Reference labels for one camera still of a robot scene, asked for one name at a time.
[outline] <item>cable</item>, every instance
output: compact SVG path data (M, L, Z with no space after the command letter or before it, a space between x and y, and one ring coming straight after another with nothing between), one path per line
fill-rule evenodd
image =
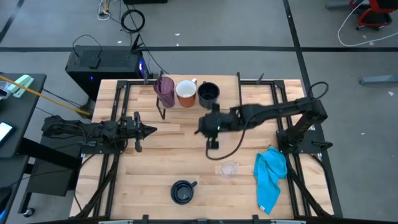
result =
M68 136L68 137L64 137L64 138L61 138L61 137L47 137L47 138L52 138L52 139L70 139L70 138L73 138L73 137L76 137L77 135L71 135L71 136Z
M328 172L326 171L326 167L325 167L325 165L323 164L323 162L322 162L316 155L311 155L311 154L309 154L309 155L310 155L312 158L314 158L314 159L319 163L319 165L320 165L320 166L322 167L322 169L323 169L323 172L325 173L326 184L327 184L327 186L328 186L329 196L330 196L330 200L331 200L332 196L331 196L331 188L330 188L330 183L329 183L330 178L329 178Z
M51 99L51 98L49 98L49 97L47 97L47 96L45 96L45 95L43 95L43 94L41 94L41 93L35 91L35 90L31 90L30 88L24 87L23 85L20 85L20 84L14 82L14 81L12 81L12 80L10 80L10 79L8 79L8 78L2 76L2 75L0 75L0 79L5 80L5 81L7 81L7 82L9 82L9 83L11 83L11 84L13 84L13 85L15 85L15 86L18 86L19 88L24 89L24 90L28 91L29 93L33 93L33 94L35 94L35 95L37 95L37 96L39 96L39 97L45 98L46 100L49 100L49 101L51 101L52 103L55 103L55 104L58 104L58 105L60 105L60 106L65 107L65 108L68 108L68 109L70 109L70 110L76 111L77 113L81 113L81 114L85 114L85 115L90 115L89 112L82 111L82 110L79 110L79 109L75 109L75 108L73 108L73 107L71 107L71 106L65 105L65 104L63 104L63 103L61 103L61 102L58 102L58 101L55 101L55 100L53 100L53 99Z
M77 145L77 144L80 144L80 143L75 142L75 143L73 143L73 144L69 144L69 145L66 145L66 146L60 146L60 147L55 147L55 148L53 148L53 149L62 149L62 148L64 148L64 147L74 146L74 145Z
M359 4L354 8L354 10L352 10L352 11L350 12L350 14L347 16L347 18L346 18L346 19L344 20L344 22L342 23L340 29L338 29L338 32L337 32L338 41L340 41L340 43L341 43L342 45L344 45L345 47L356 47L356 46L363 45L363 44L367 44L367 43L370 43L370 42L376 42L376 41L379 41L379 40L384 40L384 39L393 37L393 36L395 36L395 35L398 34L398 32L396 32L396 33L393 33L393 34L388 35L388 36L386 36L386 37L382 37L382 38L374 39L374 40L368 40L368 41L365 41L365 42L362 42L362 43L359 43L359 44L344 44L344 43L341 41L341 39L340 39L340 30L341 30L341 28L343 28L343 26L346 24L348 18L352 15L352 13L354 13L354 11L357 10L357 8L358 8L359 6L361 6L364 2L365 2L365 1L362 1L361 3L359 3Z
M128 15L130 15L130 17L131 17L131 19L132 19L132 15L131 15L131 14L132 14L133 12L136 12L137 14L139 14L139 16L141 16L141 19L142 19L142 24L141 24L141 26L139 26L139 27L137 27L136 24L135 24L134 21L133 21L134 27L135 27L136 29L130 29L130 28L128 28L128 27L125 25L125 23L124 23L124 20L126 19L126 17L127 17ZM136 33L136 32L139 32L140 30L142 30L142 28L143 28L144 25L145 25L145 16L144 16L144 14L143 14L141 11L138 11L137 9L128 9L126 12L123 13L120 23L121 23L121 25L122 25L122 27L123 27L124 30L127 30L127 32L130 33L130 34L133 34L133 33Z
M320 98L322 98L323 96L325 96L328 91L329 91L329 84L327 84L327 82L317 82L314 83L313 85L310 86L310 88L308 89L308 93L307 96L313 98L313 92L312 92L312 88L319 85L319 84L324 84L326 86L325 91L318 97L314 98L313 100L319 100Z
M312 88L315 87L315 86L317 86L317 85L319 85L319 84L324 84L324 85L326 85L326 89L325 89L325 91L324 91L319 97L314 98L314 97L312 96ZM317 82L317 83L313 84L313 85L310 87L310 89L308 90L308 97L311 97L312 100L319 100L320 98L322 98L323 96L325 96L325 94L326 94L328 91L329 91L329 84L327 84L326 82ZM277 108L277 109L275 109L275 110L281 110L281 109L288 108L288 107L291 107L291 106L284 106L284 107ZM244 124L241 139L239 140L238 145L236 146L236 148L235 148L232 152L230 152L229 154L227 154L227 155L225 155L225 156L221 156L221 157L214 158L214 157L210 157L210 156L208 155L209 148L207 147L207 148L206 148L206 157L207 157L208 159L211 159L211 160L214 160L214 161L218 161L218 160L226 159L226 158L228 158L229 156L232 156L232 155L241 147L242 142L243 142L243 138L244 138L244 134L246 133L246 130L247 130L247 128L248 128L248 124L249 124L250 120L252 120L252 119L255 117L255 115L260 114L260 113L263 113L263 112L265 112L265 111L269 111L269 109L267 109L267 110L262 110L262 111L258 111L257 113L254 113L254 114L248 119L248 121Z
M89 159L91 159L94 155L95 155L95 154L92 154L89 158L87 158L87 159L80 165L80 168L79 168L79 169L81 169L81 167L83 167L83 165L84 165ZM44 172L44 173L41 173L41 174L30 175L30 176L28 176L28 177L24 177L24 178L21 178L21 179L15 181L15 182L13 182L12 184L8 185L8 187L11 187L11 186L13 186L13 185L16 184L16 183L18 183L18 182L20 182L20 181L22 181L22 180L25 180L25 179L29 179L29 178L31 178L31 177L37 177L37 176L40 176L40 175L52 174L52 173L56 173L56 172L65 172L65 171L69 171L69 170L70 170L70 169L56 170L56 171L51 171L51 172Z
M98 46L99 46L99 52L98 52L98 54L97 54L97 57L99 57L99 56L100 56L100 53L102 52L102 46L101 46L101 44L100 44L92 35L89 35L89 34L83 34L83 35L79 36L78 38L76 38L76 39L73 41L73 43L72 43L72 48L73 48L73 51L74 51L74 53L76 54L76 56L77 56L77 57L80 57L80 56L77 54L77 52L76 52L76 49L75 49L75 42L76 42L78 39L82 38L82 37L91 37L91 38L98 44Z
M83 165L84 165L87 161L89 161L93 156L95 156L95 154L92 154L92 155L89 156L85 161L83 161L83 162L81 163L80 168L79 168L79 173L80 173L80 169L83 167ZM77 206L79 207L80 211L82 211L81 206L80 206L80 203L79 203L79 201L77 200L76 189L73 191L73 197L75 198L76 203L77 203Z
M136 29L138 29L136 23L134 22L134 19L133 19L132 16L131 16L131 14L129 14L129 15L130 15L130 18L131 18L131 20L132 20L132 23L134 24L134 27L136 27ZM138 31L138 34L139 34L139 38L141 39L141 42L142 42L142 44L144 45L144 47L147 47L146 44L145 44L145 42L144 42L144 39L142 38L142 35L141 35L141 33L140 33L139 31ZM151 54L148 50L147 50L147 52L148 52L148 54L150 55L150 57L154 60L154 62L156 63L156 65L157 65L164 73L169 74L168 72L166 72L166 70L164 70L164 69L157 63L157 61L155 60L154 56L152 56L152 54Z
M101 13L102 13L103 15L108 15L108 17L105 18L105 19L101 19L101 18L100 18L100 16L102 16ZM98 12L97 12L97 19L98 19L99 21L107 21L110 17L111 17L111 14L109 13L109 7L106 6L106 0L105 0L105 7L104 7L104 5L103 5L103 3L102 3L102 0L99 0L99 6L98 6Z
M43 89L43 91L46 91L47 93L50 93L51 95L56 96L56 97L60 98L61 100L66 101L67 103L70 103L70 104L73 105L73 106L82 107L82 105L80 105L80 104L78 104L78 103L76 103L76 102L74 102L74 101L72 101L72 100L68 100L68 99L65 99L65 98L63 98L63 97L61 97L61 96L58 96L58 95L52 93L51 91L46 90L45 88Z
M37 106L36 106L36 109L41 110L41 111L43 111L44 113L46 113L46 114L48 114L48 115L54 116L54 114L49 113L49 112L43 110L42 108L38 108Z

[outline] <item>power cord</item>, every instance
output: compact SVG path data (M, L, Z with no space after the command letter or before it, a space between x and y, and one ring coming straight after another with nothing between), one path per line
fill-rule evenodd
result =
M119 1L119 14L120 14L120 12L121 12L121 0L113 0L113 1ZM103 3L102 3L102 0L99 0L99 3L100 3L100 4L102 5L102 7L104 8ZM130 46L132 46L132 34L135 33L135 32L138 32L138 34L140 35L141 42L143 43L144 47L147 48L147 46L146 46L146 44L145 44L145 42L144 42L144 39L142 38L142 35L141 35L141 33L139 32L139 31L144 27L144 23L145 23L144 14L143 14L141 11L137 10L137 9L134 7L134 5L132 5L133 10L130 10L127 4L125 4L125 6L127 7L127 11L126 11L125 13L123 13L123 16L120 16L120 15L119 15L119 16L120 16L120 21L117 21L117 20L116 20L115 18L113 18L110 14L109 14L109 18L110 18L111 20L113 20L114 22L117 22L118 24L121 24L121 25L122 25L122 30L123 30L124 32L130 34ZM141 24L140 28L138 28L137 24L134 22L134 19L132 18L132 15L131 15L131 14L132 14L133 12L138 13L138 14L142 17L142 24ZM125 25L124 21L125 21L127 15L130 15L131 21L132 21L132 23L134 24L134 27L136 28L135 30L128 29L127 26ZM153 56L148 50L146 50L146 52L148 53L148 58L149 58L148 63L147 63L147 66L148 66L148 70L149 70L150 73L152 73L152 72L151 72L151 69L150 69L149 62L150 62L150 59L152 58L152 59L154 60L154 62L156 63L156 65L157 65L164 73L169 74L168 72L166 72L166 70L164 70L164 69L159 65L159 63L157 63L157 61L155 60L154 56Z
M329 180L330 180L330 177L329 177L329 173L326 171L326 167L325 167L325 165L323 164L323 162L316 156L316 155L311 155L311 154L309 154L312 158L314 158L318 163L319 163L319 165L322 167L322 169L323 169L323 172L325 173L325 179L326 179L326 184L327 184L327 186L328 186L328 191L329 191L329 196L330 196L330 200L331 200L331 198L332 198L332 196L331 196L331 187L330 187L330 182L329 182Z
M317 86L317 85L320 85L320 84L324 84L324 85L326 86L325 91L324 91L320 96L318 96L317 98L313 98L312 88L315 87L315 86ZM314 84L310 87L310 89L308 90L307 96L313 98L313 100L319 100L320 98L322 98L323 96L325 96L325 94L326 94L328 91L329 91L329 84L327 84L326 82L317 82L317 83L314 83ZM281 108L278 108L278 110L284 109L284 108L288 108L288 107L289 107L289 106L281 107ZM218 160L226 159L226 158L228 158L229 156L232 156L232 155L233 155L236 151L238 151L238 149L241 147L242 142L243 142L243 138L244 138L244 134L246 133L246 130L247 130L247 128L248 128L248 124L249 124L250 120L252 120L256 115L258 115L258 114L260 114L260 113L263 113L263 112L265 112L265 111L268 111L268 110L262 110L262 111L258 111L257 113L254 113L254 114L246 121L246 123L244 124L244 128L243 128L243 132L242 132L241 139L239 140L238 145L236 146L236 148L235 148L232 152L230 152L229 154L227 154L227 155L225 155L225 156L221 156L221 157L214 158L214 157L210 157L210 156L209 156L209 154L208 154L208 153L209 153L209 148L207 147L207 148L206 148L206 157L207 157L208 159L210 159L210 160L218 161Z
M43 91L45 91L47 93L50 93L51 95L53 95L53 96L55 96L57 98L60 98L61 100L65 101L65 102L67 102L67 103L69 103L69 104L71 104L73 106L76 106L77 108L82 108L83 107L82 105L80 105L80 104L78 104L78 103L76 103L76 102L74 102L72 100L68 100L68 99L66 99L64 97L58 96L57 94L52 93L51 91L46 90L45 88L43 89Z
M136 29L138 29L138 27L137 27L136 23L134 22L134 19L132 18L131 14L129 14L129 15L130 15L130 18L131 18L132 23L134 24L134 27L135 27ZM137 32L138 32L138 34L139 34L139 38L141 39L142 44L144 45L145 48L147 48L147 46L146 46L146 44L145 44L145 42L144 42L144 39L142 38L141 33L139 32L139 30L138 30ZM154 62L156 63L156 65L157 65L164 73L169 74L168 72L166 72L166 70L164 70L164 69L157 63L157 61L155 60L154 56L153 56L148 50L147 50L147 52L148 52L148 54L150 55L150 57L154 60Z
M81 165L80 165L80 167L79 167L79 171L80 171L80 169L83 167L83 165L86 164L86 162L88 162L93 156L95 156L95 154L92 154L92 155L89 156L84 162L81 163ZM21 181L23 181L23 180L25 180L25 179L29 179L29 178L31 178L31 177L37 177L37 176L40 176L40 175L53 174L53 173L56 173L56 172L65 172L65 171L70 171L70 169L56 170L56 171L51 171L51 172L44 172L44 173L41 173L41 174L30 175L30 176L28 176L28 177L24 177L24 178L21 178L21 179L15 181L15 182L13 182L12 184L8 185L8 187L11 187L11 186L13 186L13 185L16 184L16 183L21 182ZM80 208L80 211L81 211L80 204L79 204L79 202L78 202L78 200L77 200L77 197L76 197L76 191L74 191L74 195L75 195L75 200L76 200L76 202L77 202L77 204L78 204L78 206L79 206L79 208Z
M82 37L90 37L91 39L93 39L93 40L98 44L98 46L99 46L99 52L98 52L98 54L97 54L97 57L99 57L99 56L100 56L100 53L102 52L102 46L101 46L101 44L100 44L92 35L89 35L89 34L83 34L83 35L79 36L78 38L76 38L76 39L73 41L73 43L72 43L72 48L73 48L73 52L76 54L76 56L77 56L77 57L80 57L80 56L77 54L77 52L76 52L76 49L75 49L75 42L76 42L78 39L82 38Z
M16 83L16 82L10 80L9 78L6 78L6 77L2 76L1 74L2 74L2 72L0 72L0 79L4 80L4 81L6 81L6 82L9 82L9 83L11 83L11 84L13 84L13 85L15 85L15 86L18 86L19 88L21 88L21 89L23 89L23 90L26 90L26 91L28 91L29 93L33 93L33 94L35 94L35 95L37 95L37 96L39 96L39 97L42 97L42 98L45 98L46 100L51 101L52 103L55 103L55 104L58 104L58 105L60 105L60 106L66 107L66 108L68 108L68 109L70 109L70 110L76 111L77 113L81 113L81 114L85 114L85 115L90 115L89 112L82 111L82 110L73 108L73 107L71 107L71 106L65 105L65 104L63 104L63 103L60 103L60 102L58 102L58 101L56 101L56 100L53 100L53 99L51 99L51 98L49 98L49 97L47 97L47 96L45 96L45 95L43 95L43 94L41 94L41 93L35 91L35 90L31 90L30 88L27 88L27 87L25 87L25 86L23 86L23 85L20 85L20 84L18 84L18 83Z
M346 24L348 18L352 15L352 13L354 13L364 2L365 2L365 1L359 3L359 4L354 8L354 10L352 10L352 11L350 12L350 14L347 16L347 18L346 18L346 19L344 20L344 22L342 23L340 29L338 29L338 32L337 32L338 41L340 41L340 43L341 43L342 45L344 45L345 47L357 47L357 46L359 46L359 45L367 44L367 43L370 43L370 42L376 42L376 41L384 40L384 39L393 37L393 36L395 36L395 35L398 34L398 32L396 32L396 33L393 33L393 34L388 35L388 36L386 36L386 37L382 37L382 38L378 38L378 39L374 39L374 40L368 40L368 41L365 41L365 42L362 42L362 43L359 43L359 44L344 44L344 43L341 41L341 39L340 39L340 31L341 31L341 28L343 28L343 26Z

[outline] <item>yellow cable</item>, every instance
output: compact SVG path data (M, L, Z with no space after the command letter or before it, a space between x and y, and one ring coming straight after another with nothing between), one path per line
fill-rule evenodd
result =
M73 107L71 107L71 106L68 106L68 105L64 105L63 103L60 103L60 102L58 102L58 101L55 101L55 100L53 100L53 99L51 99L51 98L49 98L49 97L47 97L47 96L45 96L45 95L43 95L43 94L41 94L41 93L39 93L39 92L36 92L36 91L34 91L34 90L31 90L30 88L24 87L23 85L20 85L20 84L14 82L14 81L12 81L12 80L10 80L10 79L8 79L8 78L2 76L2 75L0 75L0 79L5 80L5 81L7 81L7 82L9 82L9 83L12 83L13 85L18 86L19 88L24 89L24 90L28 91L29 93L33 93L33 94L35 94L35 95L37 95L37 96L39 96L39 97L45 98L46 100L49 100L49 101L51 101L52 103L55 103L55 104L58 104L58 105L60 105L60 106L66 107L66 108L68 108L68 109L70 109L70 110L74 110L74 111L76 111L77 113L81 113L81 114L85 114L85 115L90 115L89 112L82 111L82 110L79 110L79 109L75 109L75 108L73 108Z

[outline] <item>purple plastic cup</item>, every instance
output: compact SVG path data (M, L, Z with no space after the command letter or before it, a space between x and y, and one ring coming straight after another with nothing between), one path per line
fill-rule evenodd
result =
M174 81L169 77L160 77L154 83L154 90L165 108L174 106Z

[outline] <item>wire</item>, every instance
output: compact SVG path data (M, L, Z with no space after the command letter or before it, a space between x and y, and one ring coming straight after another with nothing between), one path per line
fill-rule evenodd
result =
M365 1L362 1L361 3L359 3L359 4L354 8L354 10L352 10L352 11L350 12L350 14L347 16L347 18L346 18L346 19L344 20L344 22L342 23L340 29L338 29L338 32L337 32L338 41L340 41L340 43L341 43L342 45L344 45L345 47L356 47L356 46L363 45L363 44L367 44L367 43L370 43L370 42L376 42L376 41L384 40L384 39L393 37L393 36L395 36L395 35L398 34L398 32L396 32L396 33L393 33L393 34L391 34L391 35L388 35L388 36L385 36L385 37L382 37L382 38L378 38L378 39L374 39L374 40L368 40L368 41L365 41L365 42L362 42L362 43L359 43L359 44L344 44L344 43L341 41L341 39L340 39L340 30L341 30L341 28L343 28L343 26L346 24L348 18L352 15L352 13L354 13L354 11L357 10L357 8L358 8L359 6L361 6L364 2L365 2Z
M98 52L98 54L97 54L97 57L99 57L99 56L100 56L100 53L102 52L102 46L101 46L101 44L100 44L92 35L89 35L89 34L83 34L83 35L79 36L78 38L76 38L76 39L73 41L73 43L72 43L72 48L73 48L73 51L74 51L74 53L76 54L76 56L77 56L77 57L80 57L80 56L77 54L77 52L76 52L76 49L75 49L75 42L76 42L78 39L82 38L82 37L91 37L91 38L98 44L98 46L99 46L99 52Z
M317 83L314 83L314 84L313 84L312 86L310 86L310 88L308 89L307 96L313 98L312 88L315 87L315 86L317 86L317 85L320 85L320 84L324 84L324 85L326 86L325 91L323 91L323 93L322 93L320 96L314 98L313 100L319 100L320 98L322 98L323 96L325 96L325 95L328 93L328 91L329 91L329 84L327 84L327 82L317 82Z
M312 88L315 87L315 86L317 86L317 85L319 85L319 84L324 84L324 85L326 85L326 89L325 89L325 91L324 91L319 97L314 98L314 97L312 96ZM310 87L310 89L308 90L308 97L311 97L311 98L312 98L312 101L313 101L313 100L319 100L320 98L322 98L323 96L325 96L325 94L326 94L328 91L329 91L329 84L327 84L326 82L317 82L317 83L313 84L313 85ZM281 110L281 109L288 108L288 107L291 107L291 106L283 106L283 107L280 107L280 108L276 108L275 110ZM258 111L257 113L254 113L254 114L246 121L246 123L244 124L244 127L243 127L243 132L242 132L241 139L239 140L238 145L236 146L236 148L235 148L232 152L230 152L229 154L227 154L227 155L225 155L225 156L221 156L221 157L214 158L214 157L210 157L210 156L208 155L208 153L209 153L209 148L206 147L206 157L207 157L208 159L211 159L211 160L214 160L214 161L218 161L218 160L226 159L226 158L228 158L229 156L232 156L232 155L233 155L236 151L238 151L238 149L241 147L242 142L243 142L243 139L244 139L244 134L246 133L246 130L247 130L247 128L248 128L248 124L249 124L250 120L252 120L256 115L258 115L258 114L260 114L260 113L263 113L263 112L265 112L265 111L269 111L269 109L262 110L262 111Z
M68 106L68 105L65 105L65 104L63 104L63 103L61 103L61 102L58 102L58 101L56 101L56 100L53 100L53 99L51 99L51 98L49 98L49 97L47 97L47 96L45 96L45 95L43 95L43 94L41 94L41 93L35 91L35 90L31 90L30 88L24 87L24 86L22 86L22 85L20 85L20 84L18 84L18 83L16 83L16 82L14 82L14 81L12 81L12 80L10 80L10 79L4 77L4 76L2 76L2 75L0 75L0 79L5 80L5 81L7 81L7 82L9 82L9 83L11 83L11 84L13 84L13 85L15 85L15 86L18 86L19 88L24 89L24 90L28 91L29 93L33 93L33 94L35 94L35 95L37 95L37 96L39 96L39 97L45 98L46 100L49 100L49 101L51 101L52 103L55 103L55 104L58 104L58 105L60 105L60 106L66 107L66 108L68 108L68 109L70 109L70 110L76 111L77 113L81 113L81 114L85 114L85 115L90 115L89 112L82 111L82 110L79 110L79 109L75 109L75 108L73 108L73 107L71 107L71 106Z
M41 111L43 111L44 113L46 113L46 114L48 114L48 115L54 116L54 114L52 114L52 113L49 113L49 112L47 112L47 111L43 110L42 108L38 108L38 107L36 107L36 109L38 109L38 110L41 110Z
M57 94L52 93L51 91L46 90L45 88L43 89L43 91L46 91L47 93L50 93L51 95L56 96L56 97L60 98L61 100L66 101L67 103L70 103L70 104L73 105L73 106L82 107L82 105L80 105L80 104L78 104L78 103L76 103L76 102L74 102L74 101L72 101L72 100L68 100L68 99L63 98L63 97L61 97L61 96L58 96Z
M92 154L89 158L87 158L87 159L80 165L79 169L81 169L81 167L83 167L83 165L84 165L89 159L91 159L94 155L95 155L95 154ZM28 176L28 177L24 177L24 178L21 178L21 179L15 181L15 182L13 182L12 184L8 185L8 187L11 187L11 186L13 186L13 185L16 184L16 183L18 183L18 182L20 182L20 181L22 181L22 180L25 180L25 179L29 179L29 178L31 178L31 177L37 177L37 176L45 175L45 174L53 174L53 173L56 173L56 172L65 172L65 171L69 171L69 170L70 170L70 169L56 170L56 171L51 171L51 172L44 172L44 173L41 173L41 174L30 175L30 176Z
M312 158L314 158L314 159L319 163L319 165L320 165L320 166L322 167L322 169L323 169L323 172L325 173L326 184L327 184L327 186L328 186L329 196L330 196L330 200L331 200L332 196L331 196L331 188L330 188L330 183L329 183L330 178L329 178L328 172L326 171L326 167L325 167L325 165L323 164L323 162L322 162L316 155L311 155L311 154L310 154L310 156L311 156Z
M129 15L130 15L130 18L131 18L131 20L132 20L132 23L134 24L134 27L136 27L136 29L138 29L136 23L134 22L134 19L133 19L132 16L131 16L131 14L129 14ZM141 39L141 42L142 42L142 44L144 45L144 47L147 47L146 44L145 44L145 42L144 42L144 39L142 38L142 35L141 35L141 33L140 33L139 31L138 31L138 34L139 34L139 38ZM164 69L157 63L157 61L155 60L154 56L152 56L152 54L151 54L148 50L147 50L147 52L148 52L148 54L150 55L150 57L154 60L154 62L156 63L156 65L157 65L164 73L169 74L168 72L166 72L166 70L164 70Z
M71 136L68 136L68 137L64 137L64 138L61 138L61 137L47 137L47 138L52 138L52 139L70 139L70 138L73 138L73 137L76 137L77 135L71 135Z
M137 14L139 14L139 16L141 16L141 19L142 19L141 26L137 27L136 24L134 23L134 27L135 27L136 29L130 29L130 28L128 28L128 27L125 25L125 23L124 23L124 20L126 19L127 16L130 16L131 19L132 19L132 15L131 15L131 14L132 14L133 12L136 12ZM122 27L123 27L124 30L127 30L128 33L133 34L133 33L136 33L136 32L139 32L140 30L142 30L142 28L143 28L144 25L145 25L145 16L144 16L144 14L143 14L141 11L138 11L137 9L129 9L129 10L127 10L126 12L123 13L120 23L121 23L121 25L122 25Z
M83 162L81 163L80 168L79 168L79 172L80 172L80 169L83 167L83 165L84 165L87 161L89 161L93 156L95 156L95 154L92 154L92 155L89 156L85 161L83 161ZM76 203L77 203L77 206L79 207L80 211L82 211L81 206L80 206L80 203L79 203L79 201L77 200L76 189L73 191L73 197L75 198Z

